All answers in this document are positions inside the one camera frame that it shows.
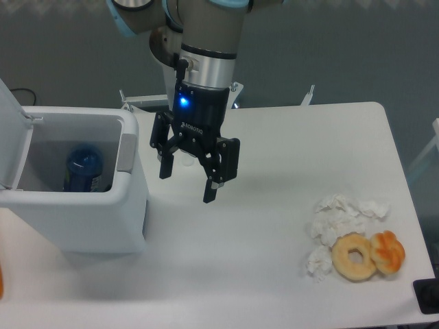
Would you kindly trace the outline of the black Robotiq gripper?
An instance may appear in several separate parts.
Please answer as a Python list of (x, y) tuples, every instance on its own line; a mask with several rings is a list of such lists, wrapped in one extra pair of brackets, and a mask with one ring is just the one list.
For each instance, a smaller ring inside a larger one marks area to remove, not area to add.
[[(177, 149), (192, 154), (207, 176), (206, 204), (215, 200), (220, 187), (237, 177), (240, 140), (220, 138), (228, 96), (228, 88), (199, 88), (178, 81), (172, 112), (157, 112), (152, 127), (150, 146), (157, 150), (161, 163), (159, 178), (171, 176)], [(168, 138), (171, 128), (174, 135)]]

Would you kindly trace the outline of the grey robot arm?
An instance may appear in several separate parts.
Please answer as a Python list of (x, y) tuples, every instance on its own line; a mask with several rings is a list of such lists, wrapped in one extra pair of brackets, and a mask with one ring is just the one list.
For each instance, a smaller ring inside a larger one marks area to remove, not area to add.
[(108, 1), (127, 35), (167, 32), (157, 60), (174, 70), (174, 99), (156, 113), (150, 145), (160, 178), (171, 176), (174, 152), (199, 160), (206, 173), (203, 201), (236, 178), (240, 141), (224, 138), (224, 122), (248, 1)]

